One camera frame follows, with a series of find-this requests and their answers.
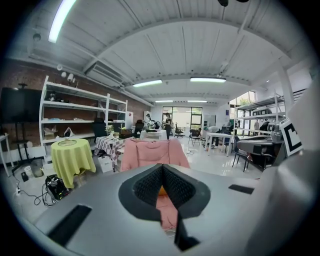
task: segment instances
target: air conditioner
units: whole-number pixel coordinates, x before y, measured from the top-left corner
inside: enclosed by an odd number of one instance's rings
[[[122,75],[99,61],[97,61],[87,70],[86,75],[89,78],[99,81],[110,87],[125,87],[125,80]]]

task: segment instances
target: pink fabric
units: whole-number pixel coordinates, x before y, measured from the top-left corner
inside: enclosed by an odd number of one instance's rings
[[[124,148],[121,172],[157,163],[190,168],[181,144],[176,138],[153,142],[127,139]]]
[[[177,139],[163,141],[143,141],[127,139],[124,145],[121,172],[151,164],[174,164],[190,168],[189,162]],[[177,226],[178,211],[167,195],[159,195],[156,208],[161,212],[162,228]]]

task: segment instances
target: brick wall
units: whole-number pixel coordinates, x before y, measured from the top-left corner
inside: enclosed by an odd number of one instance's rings
[[[3,63],[2,71],[0,74],[0,90],[3,87],[14,88],[18,87],[19,83],[25,83],[28,85],[28,89],[42,90],[46,76],[49,76],[49,81],[67,85],[67,79],[61,77],[61,72],[42,65],[33,63],[7,60]],[[133,123],[135,124],[138,119],[143,119],[144,111],[150,111],[150,107],[143,103],[127,97],[115,90],[106,88],[100,84],[94,83],[93,81],[87,80],[82,77],[75,76],[78,81],[78,88],[89,92],[107,95],[108,93],[114,99],[120,101],[128,100],[127,110],[133,112]],[[96,106],[97,101],[61,94],[66,100],[71,103]],[[110,105],[110,109],[114,109],[115,105]],[[67,108],[44,108],[45,118],[60,118],[65,120],[73,120],[74,118],[81,118],[84,120],[93,120],[97,116],[95,111],[79,110],[79,109],[67,109]],[[110,113],[108,118],[115,119],[114,114]],[[57,124],[58,135],[62,136],[67,127],[70,127],[75,134],[89,133],[92,132],[90,123],[78,123],[78,124]],[[16,140],[16,130],[14,124],[4,124],[3,128],[5,132],[9,134],[10,148],[16,149],[17,146],[12,143]],[[25,135],[26,139],[33,143],[33,146],[40,145],[39,137],[39,124],[38,123],[26,123],[25,124]]]

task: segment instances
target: checkered tablecloth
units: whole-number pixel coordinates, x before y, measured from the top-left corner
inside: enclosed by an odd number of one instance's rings
[[[125,140],[119,140],[108,137],[98,137],[95,141],[94,154],[97,155],[99,150],[103,150],[112,160],[112,163],[116,166],[118,164],[118,156],[120,153],[117,152],[125,145]]]

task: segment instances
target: yellow tablecloth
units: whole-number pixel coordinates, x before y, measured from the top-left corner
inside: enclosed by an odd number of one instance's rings
[[[53,169],[59,178],[62,178],[67,188],[73,189],[74,175],[79,174],[80,169],[96,172],[96,166],[92,159],[89,142],[83,138],[70,138],[76,141],[74,145],[62,146],[61,141],[51,145],[51,157]]]

